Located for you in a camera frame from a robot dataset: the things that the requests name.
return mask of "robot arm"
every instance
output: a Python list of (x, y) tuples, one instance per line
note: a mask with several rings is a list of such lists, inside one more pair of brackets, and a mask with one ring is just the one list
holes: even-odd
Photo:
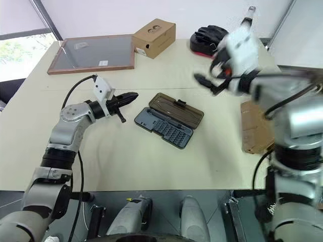
[(308, 74), (259, 74), (258, 47), (252, 38), (242, 23), (219, 44), (210, 67), (213, 77), (214, 67), (223, 70), (217, 76), (224, 79), (219, 86), (201, 74), (194, 77), (214, 95), (225, 89), (251, 95), (266, 118), (273, 120), (275, 155), (266, 179), (268, 199), (277, 205), (271, 241), (319, 242), (323, 238), (323, 213), (317, 210), (323, 172), (323, 96)]
[(60, 120), (53, 128), (40, 167), (24, 194), (22, 211), (0, 220), (0, 242), (41, 241), (48, 226), (67, 211), (71, 188), (66, 185), (72, 175), (72, 164), (85, 130), (97, 119), (117, 114), (137, 93), (114, 96), (114, 89), (97, 77), (94, 93), (98, 101), (86, 101), (62, 109)]

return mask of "white wall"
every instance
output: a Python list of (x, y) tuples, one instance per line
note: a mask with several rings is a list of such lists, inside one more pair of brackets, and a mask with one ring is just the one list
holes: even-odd
[(0, 0), (0, 35), (43, 28), (29, 0)]
[(270, 49), (278, 65), (323, 68), (323, 1), (297, 0)]
[(270, 37), (290, 0), (42, 0), (63, 38), (132, 34), (155, 18), (177, 24), (177, 38), (199, 27), (232, 31), (257, 7), (254, 31)]

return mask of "case lid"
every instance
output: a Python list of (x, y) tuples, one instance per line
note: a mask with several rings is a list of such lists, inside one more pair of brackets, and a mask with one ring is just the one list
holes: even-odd
[(176, 101), (163, 93), (158, 93), (149, 102), (149, 107), (161, 112), (192, 129), (196, 129), (201, 122), (204, 112), (198, 110), (182, 100)]

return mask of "wooden frame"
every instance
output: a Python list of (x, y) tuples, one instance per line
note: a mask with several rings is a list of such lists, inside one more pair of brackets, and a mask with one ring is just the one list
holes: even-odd
[(131, 34), (120, 34), (120, 35), (102, 35), (102, 36), (91, 36), (91, 37), (78, 37), (78, 38), (67, 38), (63, 41), (60, 49), (58, 50), (57, 54), (55, 55), (53, 61), (51, 62), (47, 73), (49, 75), (57, 75), (57, 74), (71, 74), (71, 73), (82, 73), (82, 72), (101, 72), (101, 71), (116, 71), (116, 70), (130, 70), (134, 69), (135, 67), (135, 52), (134, 52), (134, 45), (131, 42), (132, 52), (130, 55), (130, 65), (129, 66), (102, 66), (102, 67), (84, 67), (84, 68), (73, 68), (73, 69), (53, 69), (60, 54), (62, 53), (64, 46), (69, 40), (75, 39), (100, 39), (100, 38), (115, 38), (121, 36), (132, 36)]

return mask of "brown cardboard box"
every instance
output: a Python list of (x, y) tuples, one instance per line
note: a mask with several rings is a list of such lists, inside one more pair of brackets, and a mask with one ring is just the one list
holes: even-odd
[(170, 46), (176, 37), (176, 24), (154, 19), (132, 36), (135, 51), (154, 59)]
[(274, 143), (274, 135), (263, 112), (251, 101), (241, 104), (242, 149), (250, 154), (261, 154)]

